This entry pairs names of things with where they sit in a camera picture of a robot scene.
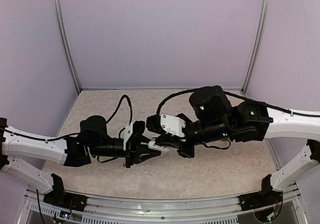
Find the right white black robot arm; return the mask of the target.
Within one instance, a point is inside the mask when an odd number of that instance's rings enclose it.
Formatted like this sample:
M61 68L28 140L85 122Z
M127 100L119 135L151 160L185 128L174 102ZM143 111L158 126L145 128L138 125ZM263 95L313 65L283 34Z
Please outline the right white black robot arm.
M311 111L284 109L248 98L237 106L229 101L229 92L220 86L206 86L187 91L197 121L183 115L170 116L156 111L147 119L147 129L158 137L148 143L153 150L176 148L185 158L194 157L194 147L211 148L214 141L263 141L272 138L300 138L307 142L302 150L280 170L262 180L256 202L266 206L276 192L319 165L320 114Z

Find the aluminium frame post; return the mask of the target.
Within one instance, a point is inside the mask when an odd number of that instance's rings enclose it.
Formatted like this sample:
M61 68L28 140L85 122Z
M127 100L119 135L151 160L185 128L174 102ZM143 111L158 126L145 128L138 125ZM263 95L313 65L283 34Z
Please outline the aluminium frame post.
M263 33L264 33L264 29L265 29L265 25L266 25L266 20L267 20L267 16L268 16L268 7L270 4L270 0L262 0L261 3L261 10L260 10L260 14L259 14L259 21L258 21L258 25L257 25L257 30L256 30L256 35L255 35L255 39L253 42L253 48L252 48L252 52L250 55L250 61L249 61L249 66L244 78L244 83L242 86L242 92L244 94L246 94L248 92L249 89L249 85L250 82L252 80L253 77L253 72L257 63L257 59L258 59L258 55L259 55L259 51L260 51L260 46L262 43L262 39L263 39Z
M58 32L59 32L59 36L60 36L60 40L61 40L61 44L62 44L62 49L64 52L64 55L66 57L66 63L67 63L67 67L70 71L70 75L71 75L71 80L73 82L75 91L77 93L77 95L79 95L82 91L82 87L79 81L79 77L76 71L76 67L72 58L72 54L71 54L71 50L70 50L70 45L68 42L68 37L67 37L67 32L66 32L66 28L64 25L64 18L63 18L63 12L62 12L62 6L61 6L61 2L60 0L52 0L53 2L53 7L54 7L54 12L55 12L55 18L57 20L57 27L58 27Z

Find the right aluminium frame post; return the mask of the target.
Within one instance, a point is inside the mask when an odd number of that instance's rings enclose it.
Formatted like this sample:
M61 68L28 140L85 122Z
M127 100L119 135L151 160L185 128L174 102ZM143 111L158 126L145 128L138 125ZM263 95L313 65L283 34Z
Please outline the right aluminium frame post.
M263 33L264 33L264 29L265 29L265 25L266 25L266 20L267 20L267 16L268 16L268 7L270 4L270 0L262 0L261 3L261 10L260 10L260 14L259 14L259 21L258 21L258 25L257 25L257 30L256 30L256 35L255 35L255 39L253 42L253 48L252 48L252 52L250 55L250 61L249 61L249 66L244 78L244 83L242 86L242 92L244 94L246 94L248 92L249 89L249 85L250 82L252 80L253 77L253 72L257 63L257 59L258 59L258 55L259 55L259 51L260 51L260 46L262 43L262 39L263 39Z

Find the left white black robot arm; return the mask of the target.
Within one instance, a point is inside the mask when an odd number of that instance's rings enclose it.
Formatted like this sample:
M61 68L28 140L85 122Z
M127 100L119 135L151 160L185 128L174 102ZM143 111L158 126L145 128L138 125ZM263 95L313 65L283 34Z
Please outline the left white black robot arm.
M127 168L154 157L165 150L144 136L144 122L129 123L123 138L108 135L106 120L102 116L91 116L80 122L78 133L61 137L31 134L9 126L7 119L1 118L0 126L0 170L23 179L38 192L50 195L59 206L70 201L64 190L63 180L58 175L46 173L25 161L33 157L66 167L82 167L92 163L108 163L120 158Z

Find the left aluminium frame post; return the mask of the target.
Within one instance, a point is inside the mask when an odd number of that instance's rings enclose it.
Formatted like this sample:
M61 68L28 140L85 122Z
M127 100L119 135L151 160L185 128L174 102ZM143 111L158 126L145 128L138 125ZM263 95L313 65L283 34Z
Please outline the left aluminium frame post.
M68 37L67 37L67 32L66 32L66 28L64 25L64 18L63 18L63 12L62 12L62 6L61 6L61 2L60 0L52 0L53 2L53 7L54 7L54 12L55 12L55 18L57 20L57 27L58 27L58 32L59 32L59 36L60 36L60 40L61 40L61 44L62 44L62 49L64 52L64 55L66 57L66 63L67 63L67 67L70 71L70 75L71 75L71 80L73 82L75 91L77 93L77 95L79 95L82 91L82 87L79 81L79 77L76 71L76 67L72 58L72 54L71 54L71 50L70 50L70 45L68 42Z

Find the white earbud charging case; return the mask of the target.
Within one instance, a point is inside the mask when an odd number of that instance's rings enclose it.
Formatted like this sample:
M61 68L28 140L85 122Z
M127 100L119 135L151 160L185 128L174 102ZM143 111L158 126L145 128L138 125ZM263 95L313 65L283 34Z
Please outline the white earbud charging case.
M152 150L161 151L161 152L168 152L170 150L169 147L167 147L167 146L159 146L159 145L157 145L154 140L151 140L148 143L148 148L152 149Z

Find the front aluminium rail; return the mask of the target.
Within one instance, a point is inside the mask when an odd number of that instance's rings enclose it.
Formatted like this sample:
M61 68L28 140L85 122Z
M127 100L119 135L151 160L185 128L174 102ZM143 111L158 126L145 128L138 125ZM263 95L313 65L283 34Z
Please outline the front aluminium rail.
M28 188L16 223L258 223L256 210L241 209L237 195L194 199L133 199L87 195L83 211L42 202Z

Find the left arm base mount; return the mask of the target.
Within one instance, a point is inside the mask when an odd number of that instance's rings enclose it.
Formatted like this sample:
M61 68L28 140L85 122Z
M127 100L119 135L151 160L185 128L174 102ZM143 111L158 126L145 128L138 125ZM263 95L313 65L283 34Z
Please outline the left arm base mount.
M65 191L63 180L56 174L51 174L53 179L52 191L44 195L44 202L54 206L83 212L88 197Z

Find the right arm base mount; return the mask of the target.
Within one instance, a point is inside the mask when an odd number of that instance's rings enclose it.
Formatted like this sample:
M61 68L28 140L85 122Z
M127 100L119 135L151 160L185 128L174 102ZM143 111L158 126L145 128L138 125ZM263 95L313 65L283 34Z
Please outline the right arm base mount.
M271 174L268 174L261 181L261 190L240 195L239 202L242 211L257 209L282 202L283 192L274 191L271 184Z

